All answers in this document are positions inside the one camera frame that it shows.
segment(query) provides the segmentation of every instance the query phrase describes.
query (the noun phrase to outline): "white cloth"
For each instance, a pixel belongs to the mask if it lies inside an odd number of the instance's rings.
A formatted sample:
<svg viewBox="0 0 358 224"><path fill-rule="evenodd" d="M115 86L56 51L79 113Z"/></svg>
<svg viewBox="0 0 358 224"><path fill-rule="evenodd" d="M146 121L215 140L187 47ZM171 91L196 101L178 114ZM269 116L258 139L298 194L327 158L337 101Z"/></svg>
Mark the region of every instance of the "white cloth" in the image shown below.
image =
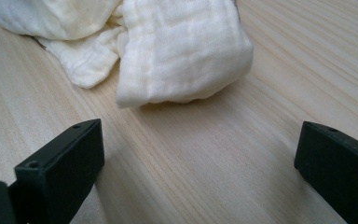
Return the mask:
<svg viewBox="0 0 358 224"><path fill-rule="evenodd" d="M121 0L0 0L0 26L19 35L83 38L99 31Z"/></svg>
<svg viewBox="0 0 358 224"><path fill-rule="evenodd" d="M120 107L209 97L253 58L231 0L0 0L0 25L35 35L83 88L121 57Z"/></svg>
<svg viewBox="0 0 358 224"><path fill-rule="evenodd" d="M231 0L125 0L120 107L206 98L244 75L253 45Z"/></svg>

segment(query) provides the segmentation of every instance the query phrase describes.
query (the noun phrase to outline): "muslin cloth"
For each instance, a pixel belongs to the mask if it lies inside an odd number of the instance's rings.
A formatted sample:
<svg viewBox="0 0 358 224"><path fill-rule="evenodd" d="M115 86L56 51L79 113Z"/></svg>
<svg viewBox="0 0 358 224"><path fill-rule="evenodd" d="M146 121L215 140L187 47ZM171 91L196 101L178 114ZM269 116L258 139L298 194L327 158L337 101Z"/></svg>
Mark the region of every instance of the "muslin cloth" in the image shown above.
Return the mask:
<svg viewBox="0 0 358 224"><path fill-rule="evenodd" d="M35 36L82 88L121 58L119 107L207 98L253 58L231 0L0 0L0 25Z"/></svg>

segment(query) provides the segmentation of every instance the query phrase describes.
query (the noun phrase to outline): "wood grain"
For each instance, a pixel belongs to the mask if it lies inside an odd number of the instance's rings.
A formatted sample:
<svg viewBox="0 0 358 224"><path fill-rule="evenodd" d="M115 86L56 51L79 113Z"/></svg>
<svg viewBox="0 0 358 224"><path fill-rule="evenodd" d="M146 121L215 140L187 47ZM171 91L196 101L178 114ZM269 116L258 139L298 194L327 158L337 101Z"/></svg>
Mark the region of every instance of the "wood grain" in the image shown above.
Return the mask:
<svg viewBox="0 0 358 224"><path fill-rule="evenodd" d="M252 71L207 100L118 109L118 66L73 86L0 28L0 180L101 118L106 165L72 223L345 223L293 166L303 120L358 139L358 1L238 0Z"/></svg>

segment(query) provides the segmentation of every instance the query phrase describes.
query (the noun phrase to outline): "small hole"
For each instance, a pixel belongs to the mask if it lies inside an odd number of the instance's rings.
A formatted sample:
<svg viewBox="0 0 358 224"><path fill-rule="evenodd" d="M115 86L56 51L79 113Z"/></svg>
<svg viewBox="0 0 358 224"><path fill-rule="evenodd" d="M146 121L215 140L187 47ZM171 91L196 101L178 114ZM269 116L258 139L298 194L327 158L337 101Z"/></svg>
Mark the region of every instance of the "small hole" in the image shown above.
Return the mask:
<svg viewBox="0 0 358 224"><path fill-rule="evenodd" d="M37 168L37 167L39 166L39 162L37 162L37 161L30 161L30 162L27 164L27 166L28 166L29 168Z"/></svg>
<svg viewBox="0 0 358 224"><path fill-rule="evenodd" d="M329 129L327 129L327 130L330 131L330 132L332 132L332 133L338 132L338 130L337 130L337 129L334 129L334 128L329 128Z"/></svg>

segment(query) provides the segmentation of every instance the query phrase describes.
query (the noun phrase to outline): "folded cloth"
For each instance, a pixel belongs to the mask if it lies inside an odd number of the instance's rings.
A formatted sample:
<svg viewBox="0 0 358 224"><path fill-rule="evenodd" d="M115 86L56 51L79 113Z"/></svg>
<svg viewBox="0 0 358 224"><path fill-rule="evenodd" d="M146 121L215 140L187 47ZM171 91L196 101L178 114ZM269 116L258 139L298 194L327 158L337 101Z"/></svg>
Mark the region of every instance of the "folded cloth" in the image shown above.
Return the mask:
<svg viewBox="0 0 358 224"><path fill-rule="evenodd" d="M125 0L120 107L207 98L244 75L253 45L231 0Z"/></svg>
<svg viewBox="0 0 358 224"><path fill-rule="evenodd" d="M209 97L253 58L232 0L0 0L0 25L36 36L83 88L121 57L119 107Z"/></svg>
<svg viewBox="0 0 358 224"><path fill-rule="evenodd" d="M0 0L0 26L19 35L78 39L101 30L121 0Z"/></svg>
<svg viewBox="0 0 358 224"><path fill-rule="evenodd" d="M122 26L104 26L99 32L71 41L37 38L61 63L75 85L92 88L109 75L127 43L127 30Z"/></svg>

